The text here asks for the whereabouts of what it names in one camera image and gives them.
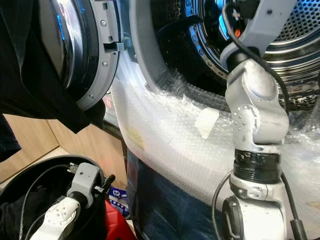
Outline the clear bubble wrap sheet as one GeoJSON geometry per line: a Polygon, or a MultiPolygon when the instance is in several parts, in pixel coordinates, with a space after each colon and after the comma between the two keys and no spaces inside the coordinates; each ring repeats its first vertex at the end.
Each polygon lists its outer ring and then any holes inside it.
{"type": "MultiPolygon", "coordinates": [[[[213,198],[215,186],[233,167],[233,119],[222,96],[188,86],[169,70],[170,89],[147,86],[138,63],[125,54],[112,85],[119,128],[140,160],[201,201],[213,198]],[[207,139],[194,127],[205,108],[219,111],[207,139]]],[[[282,147],[285,174],[298,210],[320,221],[320,104],[295,110],[282,147]]]]}

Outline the white tape piece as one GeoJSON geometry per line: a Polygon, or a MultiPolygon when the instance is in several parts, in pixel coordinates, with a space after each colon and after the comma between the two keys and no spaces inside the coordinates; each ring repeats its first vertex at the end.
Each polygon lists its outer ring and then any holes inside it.
{"type": "Polygon", "coordinates": [[[195,119],[194,127],[198,131],[201,138],[208,139],[219,116],[219,110],[210,107],[206,107],[199,112],[195,119]]]}

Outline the dark navy hanging garment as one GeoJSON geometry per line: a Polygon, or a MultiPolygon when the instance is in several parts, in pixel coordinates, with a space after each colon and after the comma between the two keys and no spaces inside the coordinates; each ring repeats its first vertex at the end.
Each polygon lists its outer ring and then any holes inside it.
{"type": "Polygon", "coordinates": [[[0,117],[0,162],[4,162],[18,153],[22,147],[5,116],[1,114],[0,117]]]}

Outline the blue and white package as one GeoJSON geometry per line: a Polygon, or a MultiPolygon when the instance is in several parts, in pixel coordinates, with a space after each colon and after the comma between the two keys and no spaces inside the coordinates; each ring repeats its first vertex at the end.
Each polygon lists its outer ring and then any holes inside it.
{"type": "Polygon", "coordinates": [[[109,203],[125,218],[130,215],[130,207],[128,205],[128,194],[126,190],[116,187],[110,187],[109,189],[109,203]]]}

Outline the black garment draped over door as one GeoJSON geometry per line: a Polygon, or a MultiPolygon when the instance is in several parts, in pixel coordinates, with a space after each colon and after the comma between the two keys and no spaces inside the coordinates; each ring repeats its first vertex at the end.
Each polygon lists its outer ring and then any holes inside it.
{"type": "Polygon", "coordinates": [[[60,83],[39,36],[36,0],[0,0],[0,112],[58,120],[74,133],[104,126],[105,105],[82,110],[60,83]]]}

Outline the perforated steel washer drum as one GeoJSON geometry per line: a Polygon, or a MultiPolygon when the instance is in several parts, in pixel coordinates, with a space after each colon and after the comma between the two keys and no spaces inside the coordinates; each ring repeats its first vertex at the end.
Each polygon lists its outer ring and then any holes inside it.
{"type": "MultiPolygon", "coordinates": [[[[190,87],[224,96],[228,71],[220,55],[231,39],[222,7],[238,0],[150,0],[163,60],[190,87]]],[[[320,96],[320,0],[296,0],[263,59],[287,87],[291,111],[309,111],[320,96]]]]}

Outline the dark blue washing machine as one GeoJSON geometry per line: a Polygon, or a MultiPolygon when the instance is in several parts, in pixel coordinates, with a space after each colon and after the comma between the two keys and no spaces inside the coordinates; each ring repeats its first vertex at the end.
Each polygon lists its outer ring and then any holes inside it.
{"type": "MultiPolygon", "coordinates": [[[[119,7],[126,54],[136,60],[130,0],[119,7]]],[[[231,113],[233,159],[201,200],[158,173],[126,144],[128,205],[139,237],[145,240],[287,240],[301,221],[301,237],[320,240],[320,221],[302,215],[285,174],[282,147],[290,132],[288,88],[260,56],[232,36],[220,54],[227,70],[222,96],[231,113]]]]}

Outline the grey rimmed glass washer door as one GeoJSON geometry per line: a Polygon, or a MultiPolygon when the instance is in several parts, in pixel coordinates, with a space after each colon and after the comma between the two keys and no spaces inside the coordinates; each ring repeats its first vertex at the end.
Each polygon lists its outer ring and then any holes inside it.
{"type": "Polygon", "coordinates": [[[124,49],[119,0],[48,0],[62,87],[83,111],[110,89],[124,49]]]}

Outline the black round laundry bucket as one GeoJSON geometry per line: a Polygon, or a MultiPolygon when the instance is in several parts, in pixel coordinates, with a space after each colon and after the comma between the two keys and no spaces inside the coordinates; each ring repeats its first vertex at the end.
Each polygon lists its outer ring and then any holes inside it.
{"type": "MultiPolygon", "coordinates": [[[[44,220],[42,215],[67,196],[73,177],[81,163],[95,165],[99,169],[98,174],[105,176],[94,160],[81,155],[67,154],[47,158],[27,167],[5,185],[0,197],[0,205],[16,201],[25,194],[29,195],[29,192],[38,187],[45,188],[50,199],[46,205],[48,206],[46,211],[30,224],[25,233],[23,233],[23,219],[20,220],[19,233],[34,235],[44,220]]],[[[93,199],[89,208],[81,209],[78,218],[72,224],[70,233],[64,240],[105,240],[107,233],[105,200],[105,198],[93,199]]]]}

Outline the red plastic container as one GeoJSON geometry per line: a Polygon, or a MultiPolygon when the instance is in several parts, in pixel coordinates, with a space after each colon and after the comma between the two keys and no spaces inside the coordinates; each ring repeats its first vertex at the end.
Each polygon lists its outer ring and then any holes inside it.
{"type": "Polygon", "coordinates": [[[137,240],[125,217],[107,200],[105,200],[105,226],[107,230],[105,240],[137,240]]]}

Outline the grey rubber door gasket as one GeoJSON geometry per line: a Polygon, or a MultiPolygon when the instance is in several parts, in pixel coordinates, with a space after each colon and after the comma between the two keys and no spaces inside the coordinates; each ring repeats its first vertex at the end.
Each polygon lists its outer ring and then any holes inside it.
{"type": "Polygon", "coordinates": [[[170,89],[169,69],[160,52],[153,26],[150,0],[130,0],[129,20],[135,61],[146,84],[154,92],[170,89]]]}

